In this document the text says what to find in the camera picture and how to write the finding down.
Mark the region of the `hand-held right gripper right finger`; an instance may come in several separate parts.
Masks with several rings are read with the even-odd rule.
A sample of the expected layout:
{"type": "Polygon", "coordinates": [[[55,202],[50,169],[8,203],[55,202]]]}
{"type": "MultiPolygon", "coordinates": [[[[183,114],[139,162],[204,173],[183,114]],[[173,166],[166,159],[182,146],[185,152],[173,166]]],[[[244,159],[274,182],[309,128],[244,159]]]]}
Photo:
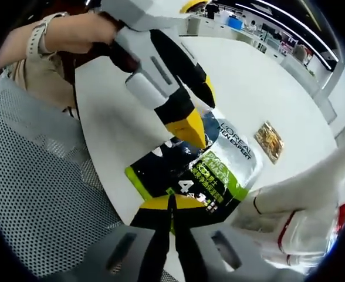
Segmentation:
{"type": "Polygon", "coordinates": [[[266,281],[267,265],[251,239],[225,223],[204,225],[198,200],[174,196],[175,246],[186,281],[266,281]]]}

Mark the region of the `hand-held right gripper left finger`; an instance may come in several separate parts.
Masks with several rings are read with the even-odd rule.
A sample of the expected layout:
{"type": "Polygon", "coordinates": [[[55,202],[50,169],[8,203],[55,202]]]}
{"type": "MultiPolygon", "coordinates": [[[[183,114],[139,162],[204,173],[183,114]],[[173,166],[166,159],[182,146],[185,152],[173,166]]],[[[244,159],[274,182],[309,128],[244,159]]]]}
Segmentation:
{"type": "Polygon", "coordinates": [[[172,196],[152,198],[131,225],[117,227],[91,246],[84,258],[82,281],[160,281],[170,248],[172,196]]]}

